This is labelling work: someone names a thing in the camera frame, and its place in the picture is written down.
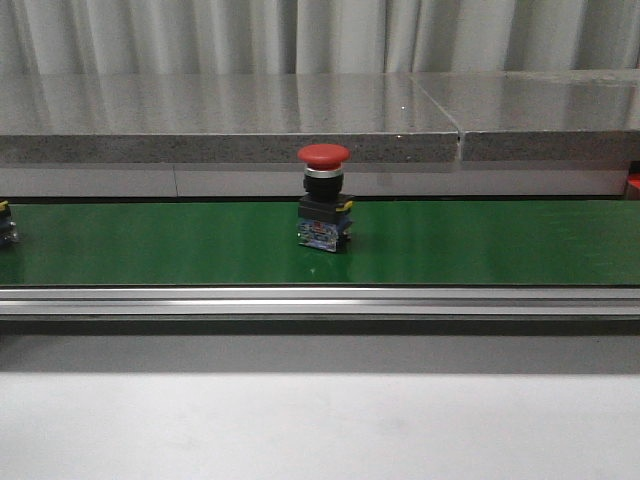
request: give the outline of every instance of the gray countertop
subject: gray countertop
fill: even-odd
[[[11,76],[5,163],[296,162],[342,143],[358,162],[453,161],[458,131],[405,75]]]
[[[640,70],[4,76],[0,191],[297,195],[296,151],[339,143],[356,195],[620,195],[639,86]]]
[[[360,163],[640,158],[639,70],[0,80],[5,164],[289,163],[309,142]]]

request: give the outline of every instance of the aluminum rail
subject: aluminum rail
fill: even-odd
[[[0,289],[0,320],[362,315],[640,320],[640,288],[164,287]]]

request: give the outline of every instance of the stone surface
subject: stone surface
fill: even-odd
[[[640,71],[411,74],[451,116],[463,161],[640,158]]]
[[[357,162],[447,162],[457,129],[405,75],[11,76],[3,163],[297,162],[310,142]]]

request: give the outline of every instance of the red object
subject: red object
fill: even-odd
[[[347,147],[332,143],[316,143],[298,150],[298,158],[314,170],[336,170],[350,156]]]
[[[640,188],[640,173],[632,173],[629,175],[627,177],[627,183],[635,188]]]

